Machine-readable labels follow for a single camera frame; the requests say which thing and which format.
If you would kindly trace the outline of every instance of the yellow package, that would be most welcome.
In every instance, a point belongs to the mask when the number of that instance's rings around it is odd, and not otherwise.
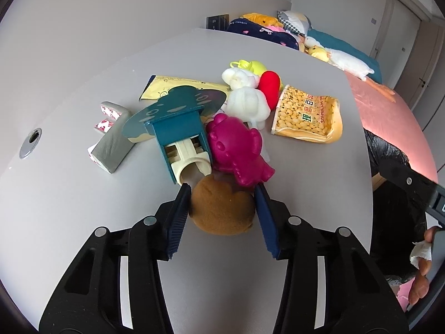
[[[340,105],[332,97],[316,97],[290,85],[284,87],[275,110],[272,134],[317,143],[340,139]]]
[[[230,93],[230,87],[223,84],[206,83],[203,81],[182,79],[174,77],[163,77],[161,75],[152,75],[145,87],[141,99],[159,99],[168,94],[168,91],[174,87],[181,85],[191,85],[197,89],[215,89],[224,92],[226,95]]]

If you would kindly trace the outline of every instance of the red plush heart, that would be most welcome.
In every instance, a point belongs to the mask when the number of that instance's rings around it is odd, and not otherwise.
[[[270,109],[277,107],[280,93],[280,77],[276,72],[264,72],[259,79],[258,90],[266,96]]]

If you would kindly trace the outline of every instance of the teal blanket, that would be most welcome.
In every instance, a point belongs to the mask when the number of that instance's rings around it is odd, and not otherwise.
[[[357,50],[346,41],[337,39],[332,35],[326,34],[324,32],[311,29],[308,32],[308,36],[313,37],[325,48],[344,51],[349,55],[352,55],[353,57],[356,57],[357,59],[365,62],[372,70],[374,70],[374,74],[369,74],[368,76],[376,83],[383,84],[382,73],[380,71],[380,65],[377,60],[369,57],[364,52]]]

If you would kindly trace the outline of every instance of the teal toy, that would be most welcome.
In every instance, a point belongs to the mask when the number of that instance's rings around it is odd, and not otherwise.
[[[204,175],[211,173],[202,118],[214,115],[225,100],[220,90],[179,86],[128,119],[122,134],[133,143],[156,137],[173,182],[182,184],[181,172],[191,163]]]

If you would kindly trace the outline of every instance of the human hand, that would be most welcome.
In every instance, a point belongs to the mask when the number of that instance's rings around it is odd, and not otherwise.
[[[439,227],[436,226],[425,231],[425,241],[432,243],[434,235],[438,229]],[[419,272],[412,283],[412,287],[408,295],[408,302],[411,305],[417,304],[419,299],[424,298],[428,293],[429,281],[425,275],[430,271],[431,265],[431,261],[425,260],[424,258],[419,258]]]

